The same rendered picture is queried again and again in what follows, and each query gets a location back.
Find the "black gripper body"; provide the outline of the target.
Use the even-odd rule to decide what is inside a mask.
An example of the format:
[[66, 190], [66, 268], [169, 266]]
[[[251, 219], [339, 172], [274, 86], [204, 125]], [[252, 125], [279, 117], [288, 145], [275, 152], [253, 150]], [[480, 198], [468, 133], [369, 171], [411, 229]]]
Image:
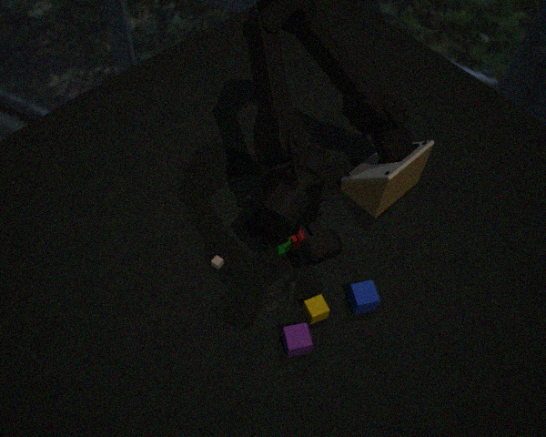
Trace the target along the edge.
[[301, 251], [309, 265], [316, 266], [326, 260], [332, 259], [341, 254], [343, 243], [333, 229], [325, 229], [319, 225], [317, 217], [323, 215], [319, 203], [326, 201], [326, 195], [321, 193], [320, 197], [309, 204], [308, 210], [300, 226], [304, 226], [310, 237], [300, 243]]

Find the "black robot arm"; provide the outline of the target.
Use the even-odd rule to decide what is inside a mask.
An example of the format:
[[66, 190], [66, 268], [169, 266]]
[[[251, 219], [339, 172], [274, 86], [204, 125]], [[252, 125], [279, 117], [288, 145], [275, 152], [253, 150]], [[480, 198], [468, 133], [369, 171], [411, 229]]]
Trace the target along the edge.
[[[258, 103], [254, 149], [262, 185], [270, 185], [253, 217], [271, 247], [299, 233], [309, 204], [322, 193], [330, 155], [308, 145], [302, 118], [291, 105], [279, 29], [300, 41], [342, 93], [341, 112], [350, 124], [363, 136], [372, 133], [378, 164], [400, 162], [420, 146], [412, 143], [404, 124], [410, 117], [407, 106], [362, 75], [319, 19], [315, 0], [258, 0], [242, 32]], [[274, 170], [289, 161], [288, 167]]]

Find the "purple block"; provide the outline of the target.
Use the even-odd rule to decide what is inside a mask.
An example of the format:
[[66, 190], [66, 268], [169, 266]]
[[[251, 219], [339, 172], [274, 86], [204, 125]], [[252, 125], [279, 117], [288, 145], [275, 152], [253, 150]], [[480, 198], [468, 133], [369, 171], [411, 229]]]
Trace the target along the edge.
[[311, 352], [312, 341], [308, 323], [283, 327], [282, 338], [288, 357]]

